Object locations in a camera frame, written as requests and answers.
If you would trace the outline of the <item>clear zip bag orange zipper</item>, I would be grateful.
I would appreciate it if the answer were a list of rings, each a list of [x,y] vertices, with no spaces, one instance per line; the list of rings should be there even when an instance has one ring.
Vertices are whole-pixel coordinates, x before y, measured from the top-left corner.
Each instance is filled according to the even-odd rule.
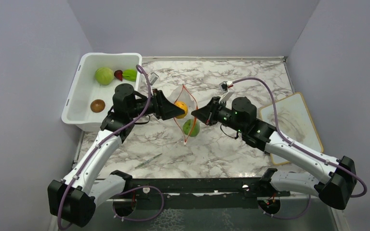
[[[186,137],[182,130],[182,126],[189,119],[197,120],[194,116],[191,115],[191,112],[198,109],[198,102],[184,84],[178,86],[175,90],[173,90],[170,96],[168,97],[168,100],[174,103],[176,106],[180,107],[181,109],[185,110],[185,114],[175,117],[173,121],[176,123],[179,132],[182,136],[183,145],[188,145],[193,140],[195,140],[197,136]]]

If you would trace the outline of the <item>green custard apple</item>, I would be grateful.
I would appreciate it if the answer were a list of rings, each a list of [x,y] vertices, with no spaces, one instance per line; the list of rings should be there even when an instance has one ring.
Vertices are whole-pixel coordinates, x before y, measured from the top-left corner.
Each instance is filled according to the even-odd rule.
[[[186,137],[196,137],[200,132],[200,124],[197,120],[189,119],[183,124],[182,130]]]

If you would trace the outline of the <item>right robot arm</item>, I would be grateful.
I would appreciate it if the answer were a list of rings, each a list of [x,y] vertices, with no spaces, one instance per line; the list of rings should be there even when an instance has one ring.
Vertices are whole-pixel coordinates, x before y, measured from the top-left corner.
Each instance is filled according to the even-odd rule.
[[[356,186],[356,168],[353,159],[338,159],[279,134],[276,127],[257,118],[257,108],[246,97],[237,97],[231,108],[220,97],[192,111],[199,121],[208,126],[220,123],[241,134],[250,147],[278,155],[304,169],[305,173],[275,171],[259,182],[259,191],[266,196],[276,191],[305,193],[318,197],[326,205],[344,210]]]

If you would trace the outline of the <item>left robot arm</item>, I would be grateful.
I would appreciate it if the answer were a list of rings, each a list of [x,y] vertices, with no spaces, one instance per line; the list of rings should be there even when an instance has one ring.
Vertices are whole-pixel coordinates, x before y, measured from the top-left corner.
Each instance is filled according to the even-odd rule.
[[[113,106],[103,120],[97,137],[84,158],[60,181],[48,186],[50,213],[79,227],[86,226],[96,208],[114,195],[127,197],[132,193],[131,175],[115,171],[100,183],[95,183],[109,157],[122,145],[137,119],[153,114],[168,120],[181,116],[183,109],[170,102],[162,91],[149,90],[141,95],[127,83],[115,88]]]

